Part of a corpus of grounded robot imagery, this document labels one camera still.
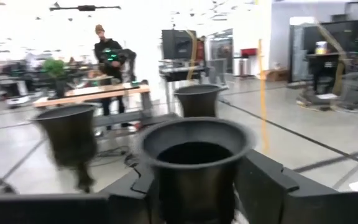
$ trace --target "person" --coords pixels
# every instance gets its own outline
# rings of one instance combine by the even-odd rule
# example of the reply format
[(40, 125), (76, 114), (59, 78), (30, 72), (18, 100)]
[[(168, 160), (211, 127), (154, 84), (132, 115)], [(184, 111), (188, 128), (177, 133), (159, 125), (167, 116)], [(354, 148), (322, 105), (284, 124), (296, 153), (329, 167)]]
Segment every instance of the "person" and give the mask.
[[(97, 25), (95, 27), (95, 32), (98, 35), (100, 42), (96, 43), (94, 45), (94, 53), (96, 58), (99, 61), (99, 64), (101, 65), (101, 70), (103, 73), (105, 73), (107, 76), (114, 77), (122, 82), (122, 73), (121, 73), (121, 67), (125, 63), (124, 58), (120, 58), (118, 61), (111, 62), (111, 66), (105, 66), (104, 65), (104, 58), (103, 58), (103, 50), (104, 49), (111, 49), (111, 50), (121, 50), (122, 47), (119, 45), (118, 42), (106, 38), (104, 36), (104, 29), (102, 25)], [(118, 112), (124, 113), (125, 112), (125, 106), (124, 102), (122, 101), (122, 96), (117, 96), (118, 101)], [(103, 115), (109, 116), (110, 115), (110, 104), (111, 104), (111, 98), (103, 98), (101, 99), (101, 104), (103, 107)], [(128, 123), (122, 123), (121, 127), (128, 127), (130, 124)]]

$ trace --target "green leaves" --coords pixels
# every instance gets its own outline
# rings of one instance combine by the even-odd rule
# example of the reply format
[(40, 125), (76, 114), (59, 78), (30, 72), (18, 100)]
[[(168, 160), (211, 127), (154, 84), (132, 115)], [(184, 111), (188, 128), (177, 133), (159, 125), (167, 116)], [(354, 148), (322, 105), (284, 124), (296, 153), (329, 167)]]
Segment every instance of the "green leaves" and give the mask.
[(53, 58), (48, 58), (43, 65), (44, 70), (55, 79), (65, 79), (65, 63), (62, 60), (55, 60)]

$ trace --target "concrete floor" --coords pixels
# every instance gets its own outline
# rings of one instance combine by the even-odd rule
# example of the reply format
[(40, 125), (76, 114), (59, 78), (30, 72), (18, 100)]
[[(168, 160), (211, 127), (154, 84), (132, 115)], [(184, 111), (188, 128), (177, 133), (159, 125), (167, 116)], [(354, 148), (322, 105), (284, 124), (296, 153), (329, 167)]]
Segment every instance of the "concrete floor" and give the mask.
[[(259, 81), (231, 77), (228, 84), (230, 89), (222, 92), (222, 96), (231, 105), (218, 103), (218, 116), (252, 128), (258, 142), (256, 150), (291, 169), (302, 171), (306, 177), (340, 191), (350, 190), (349, 184), (358, 181), (358, 162), (343, 156), (355, 154), (354, 157), (358, 159), (358, 113), (306, 110), (295, 104), (299, 90), (287, 89), (285, 83), (267, 83), (265, 102), (270, 147), (264, 151), (262, 120), (259, 117)], [(132, 110), (136, 110), (137, 99), (132, 97), (129, 102), (130, 107), (134, 108)], [(167, 112), (165, 99), (154, 101), (154, 105), (155, 114)], [(169, 106), (180, 113), (176, 100)], [(76, 192), (72, 173), (55, 168), (49, 157), (48, 142), (39, 143), (44, 136), (36, 125), (28, 121), (38, 111), (31, 106), (15, 110), (4, 107), (0, 104), (0, 177), (33, 147), (38, 146), (7, 181), (21, 194)], [(136, 136), (120, 138), (118, 144), (132, 146), (134, 138)], [(102, 142), (101, 149), (115, 143)], [(315, 169), (308, 168), (319, 162), (329, 164), (330, 160), (336, 162)], [(123, 164), (122, 157), (94, 161), (91, 168), (96, 180), (94, 190), (104, 188), (130, 170)]]

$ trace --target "wooden table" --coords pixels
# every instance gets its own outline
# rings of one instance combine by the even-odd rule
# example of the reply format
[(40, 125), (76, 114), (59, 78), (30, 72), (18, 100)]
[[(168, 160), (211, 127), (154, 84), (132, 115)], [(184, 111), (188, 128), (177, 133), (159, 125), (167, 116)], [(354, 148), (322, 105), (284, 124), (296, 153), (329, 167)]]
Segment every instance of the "wooden table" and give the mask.
[(70, 90), (66, 92), (65, 98), (48, 100), (48, 97), (46, 96), (38, 99), (32, 104), (36, 108), (41, 108), (46, 106), (64, 105), (69, 103), (81, 103), (86, 100), (97, 100), (102, 98), (131, 95), (134, 93), (150, 92), (150, 88), (148, 85), (139, 85), (139, 88), (127, 90), (127, 88), (130, 87), (131, 86), (129, 83), (125, 83), (119, 85), (106, 85), (106, 86), (80, 88), (80, 89)]

